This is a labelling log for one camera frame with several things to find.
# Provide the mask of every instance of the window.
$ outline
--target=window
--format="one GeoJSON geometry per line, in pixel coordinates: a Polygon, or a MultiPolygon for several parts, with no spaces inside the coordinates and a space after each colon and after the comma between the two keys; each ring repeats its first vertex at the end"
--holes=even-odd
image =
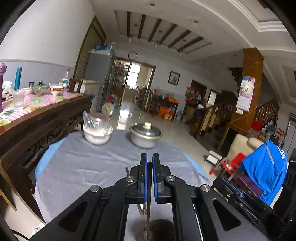
{"type": "Polygon", "coordinates": [[[208,98],[208,101],[207,101],[208,104],[214,105],[215,100],[216,100],[216,96],[217,96],[217,92],[216,91],[213,91],[211,89],[210,95],[209,95],[209,98],[208,98]]]}
{"type": "Polygon", "coordinates": [[[140,69],[141,65],[132,63],[130,73],[128,75],[128,80],[126,81],[126,85],[128,85],[130,88],[136,88],[140,69]]]}

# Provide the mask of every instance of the cluttered table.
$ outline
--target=cluttered table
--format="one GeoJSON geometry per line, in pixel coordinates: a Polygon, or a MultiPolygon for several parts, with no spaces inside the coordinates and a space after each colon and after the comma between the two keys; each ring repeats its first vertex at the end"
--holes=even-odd
{"type": "Polygon", "coordinates": [[[23,203],[42,220],[32,196],[35,186],[29,178],[50,144],[59,141],[83,123],[92,96],[63,93],[62,96],[29,94],[24,109],[15,111],[13,100],[4,101],[0,117],[0,173],[23,203]]]}
{"type": "MultiPolygon", "coordinates": [[[[36,167],[35,196],[45,222],[50,222],[92,185],[105,188],[126,177],[125,167],[130,170],[139,165],[141,153],[146,153],[149,161],[153,153],[159,153],[161,163],[188,185],[209,183],[177,147],[164,140],[158,140],[151,149],[143,149],[132,144],[129,131],[114,130],[110,140],[98,146],[87,142],[82,131],[74,132],[58,148],[49,148],[36,167]]],[[[156,205],[152,197],[150,219],[173,221],[171,204],[156,205]]],[[[145,223],[146,216],[131,204],[124,240],[135,240],[145,223]]]]}
{"type": "Polygon", "coordinates": [[[175,108],[172,116],[172,120],[171,120],[171,122],[173,122],[178,109],[178,104],[179,104],[179,101],[176,102],[175,99],[172,99],[172,101],[169,101],[169,98],[163,99],[161,96],[154,95],[152,98],[152,105],[154,105],[154,109],[152,110],[152,117],[157,114],[157,110],[160,106],[165,106],[165,107],[173,106],[175,108]]]}

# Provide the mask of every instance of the pink checkered tablecloth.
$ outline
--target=pink checkered tablecloth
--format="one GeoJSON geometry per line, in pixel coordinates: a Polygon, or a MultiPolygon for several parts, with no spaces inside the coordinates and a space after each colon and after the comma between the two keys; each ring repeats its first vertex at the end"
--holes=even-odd
{"type": "Polygon", "coordinates": [[[10,98],[2,102],[3,112],[0,113],[0,126],[5,126],[12,121],[15,121],[16,119],[42,107],[48,106],[50,104],[55,104],[67,99],[72,99],[81,95],[82,94],[70,92],[65,92],[62,96],[54,96],[51,94],[36,96],[34,94],[28,94],[25,96],[23,111],[15,111],[13,109],[13,98],[10,98]]]}

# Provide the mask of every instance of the round table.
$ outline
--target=round table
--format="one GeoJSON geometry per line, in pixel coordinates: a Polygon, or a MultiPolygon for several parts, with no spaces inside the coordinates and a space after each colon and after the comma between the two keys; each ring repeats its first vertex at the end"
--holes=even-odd
{"type": "MultiPolygon", "coordinates": [[[[82,131],[71,133],[54,153],[38,178],[36,201],[48,223],[85,193],[92,185],[109,187],[126,177],[125,167],[139,165],[141,153],[148,161],[159,153],[160,163],[170,168],[172,175],[187,184],[199,187],[209,184],[185,155],[175,146],[159,140],[152,149],[143,149],[130,142],[129,131],[114,130],[108,143],[95,146],[88,143],[82,131]]],[[[151,191],[150,219],[173,221],[171,204],[157,204],[151,191]]],[[[125,240],[135,240],[146,223],[135,204],[129,205],[125,240]]]]}

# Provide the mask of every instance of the picture frame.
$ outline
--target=picture frame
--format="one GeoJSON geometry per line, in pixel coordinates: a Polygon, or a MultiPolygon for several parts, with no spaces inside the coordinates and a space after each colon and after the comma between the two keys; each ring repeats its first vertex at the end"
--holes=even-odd
{"type": "Polygon", "coordinates": [[[172,85],[178,85],[179,83],[180,74],[174,71],[170,72],[170,76],[168,78],[168,83],[172,85]]]}

